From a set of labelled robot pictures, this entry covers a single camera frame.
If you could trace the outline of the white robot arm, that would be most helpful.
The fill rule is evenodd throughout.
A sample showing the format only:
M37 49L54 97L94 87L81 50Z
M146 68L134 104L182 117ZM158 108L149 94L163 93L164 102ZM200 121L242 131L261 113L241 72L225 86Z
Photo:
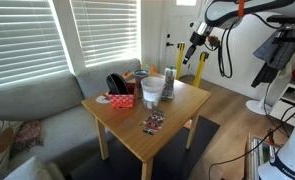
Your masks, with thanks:
M207 0L199 18L191 24L191 46L183 63L186 64L198 46L202 46L211 31L217 27L230 28L245 15L270 12L268 22L295 24L295 0Z

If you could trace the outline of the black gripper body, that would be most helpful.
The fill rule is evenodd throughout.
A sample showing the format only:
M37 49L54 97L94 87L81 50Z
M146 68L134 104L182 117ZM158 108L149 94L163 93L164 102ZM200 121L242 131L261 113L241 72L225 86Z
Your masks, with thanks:
M198 46L201 46L205 43L206 40L206 36L205 35L199 35L196 32L192 33L192 36L190 37L190 42L191 42L191 46L188 48L184 60L183 60L183 64L186 65L187 62L190 60L191 56L194 54L196 48Z

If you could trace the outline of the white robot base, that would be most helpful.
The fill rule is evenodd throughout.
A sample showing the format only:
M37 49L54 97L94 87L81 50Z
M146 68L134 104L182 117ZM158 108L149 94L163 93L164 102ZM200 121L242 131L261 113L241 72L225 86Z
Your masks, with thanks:
M295 127L284 146L258 167L261 180L295 180Z

